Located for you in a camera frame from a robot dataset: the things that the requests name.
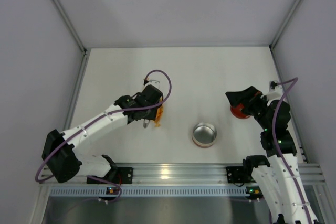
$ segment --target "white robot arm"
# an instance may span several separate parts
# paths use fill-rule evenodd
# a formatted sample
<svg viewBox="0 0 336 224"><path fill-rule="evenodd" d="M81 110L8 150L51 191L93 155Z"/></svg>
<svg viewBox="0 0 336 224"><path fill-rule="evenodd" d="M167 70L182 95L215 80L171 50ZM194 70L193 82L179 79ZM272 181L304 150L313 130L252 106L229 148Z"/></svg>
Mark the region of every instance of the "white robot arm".
<svg viewBox="0 0 336 224"><path fill-rule="evenodd" d="M244 115L252 115L262 127L261 144L267 154L267 157L248 156L243 160L243 167L228 167L230 179L233 183L248 183L253 179L258 184L273 223L315 224L318 220L307 200L298 170L297 150L287 130L290 106L283 99L291 87L280 100L269 103L282 93L275 82L271 82L271 87L272 92L267 95L253 86L226 93L232 107L239 108Z"/></svg>
<svg viewBox="0 0 336 224"><path fill-rule="evenodd" d="M163 94L158 89L158 83L145 81L141 93L120 97L89 121L61 133L51 131L47 135L42 159L57 181L63 183L76 175L97 176L112 181L117 170L112 159L107 155L88 155L88 151L97 140L119 127L141 119L155 120L157 109L163 103L160 102Z"/></svg>

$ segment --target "white table surface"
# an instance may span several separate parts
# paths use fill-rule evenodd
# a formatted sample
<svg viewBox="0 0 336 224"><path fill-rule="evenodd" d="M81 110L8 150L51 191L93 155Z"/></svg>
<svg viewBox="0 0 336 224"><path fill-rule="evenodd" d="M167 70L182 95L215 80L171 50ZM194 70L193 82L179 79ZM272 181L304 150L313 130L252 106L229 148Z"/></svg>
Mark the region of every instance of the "white table surface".
<svg viewBox="0 0 336 224"><path fill-rule="evenodd" d="M173 85L161 127L151 123L144 129L142 121L132 122L98 141L91 154L107 154L117 163L241 163L248 155L266 154L261 127L253 118L235 118L225 92L250 86L268 92L269 81L278 79L268 47L92 49L72 127L120 96L141 91L145 75L153 69L164 70ZM163 75L150 78L159 80L167 94ZM191 139L199 122L217 128L217 142L210 148L197 147ZM289 130L298 149L291 123Z"/></svg>

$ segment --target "orange object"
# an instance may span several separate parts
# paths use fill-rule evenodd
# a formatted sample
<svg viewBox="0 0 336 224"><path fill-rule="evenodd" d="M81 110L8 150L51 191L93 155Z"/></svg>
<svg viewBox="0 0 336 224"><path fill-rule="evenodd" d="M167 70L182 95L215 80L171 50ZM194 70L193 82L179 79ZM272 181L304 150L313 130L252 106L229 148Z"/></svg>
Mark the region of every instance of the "orange object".
<svg viewBox="0 0 336 224"><path fill-rule="evenodd" d="M163 105L161 105L161 107L158 108L158 111L156 113L156 119L154 121L155 127L160 127L161 126L161 124L159 122L161 120L162 114L163 114Z"/></svg>
<svg viewBox="0 0 336 224"><path fill-rule="evenodd" d="M239 118L239 119L247 119L250 117L250 115L244 114L241 110L244 108L242 104L238 105L237 107L230 107L231 113Z"/></svg>

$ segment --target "white wall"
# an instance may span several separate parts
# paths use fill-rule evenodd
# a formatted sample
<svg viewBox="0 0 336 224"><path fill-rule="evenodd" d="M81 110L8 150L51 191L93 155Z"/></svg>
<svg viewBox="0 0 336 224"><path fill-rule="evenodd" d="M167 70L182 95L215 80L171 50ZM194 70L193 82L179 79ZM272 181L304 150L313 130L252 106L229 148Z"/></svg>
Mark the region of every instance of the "white wall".
<svg viewBox="0 0 336 224"><path fill-rule="evenodd" d="M336 197L336 0L304 0L276 46L283 79L299 82L290 93L302 141L321 164Z"/></svg>
<svg viewBox="0 0 336 224"><path fill-rule="evenodd" d="M0 0L0 223L27 223L46 134L61 129L81 53L50 0Z"/></svg>
<svg viewBox="0 0 336 224"><path fill-rule="evenodd" d="M61 0L87 47L271 43L294 0Z"/></svg>

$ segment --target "metal bowl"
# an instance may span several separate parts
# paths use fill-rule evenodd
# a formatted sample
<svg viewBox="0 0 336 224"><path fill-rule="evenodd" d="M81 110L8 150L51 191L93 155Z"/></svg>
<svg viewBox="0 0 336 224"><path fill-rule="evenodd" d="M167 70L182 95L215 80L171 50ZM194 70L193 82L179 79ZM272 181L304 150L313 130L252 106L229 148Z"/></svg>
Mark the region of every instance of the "metal bowl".
<svg viewBox="0 0 336 224"><path fill-rule="evenodd" d="M215 143L217 130L209 123L199 123L193 129L192 139L194 143L202 148L208 148Z"/></svg>

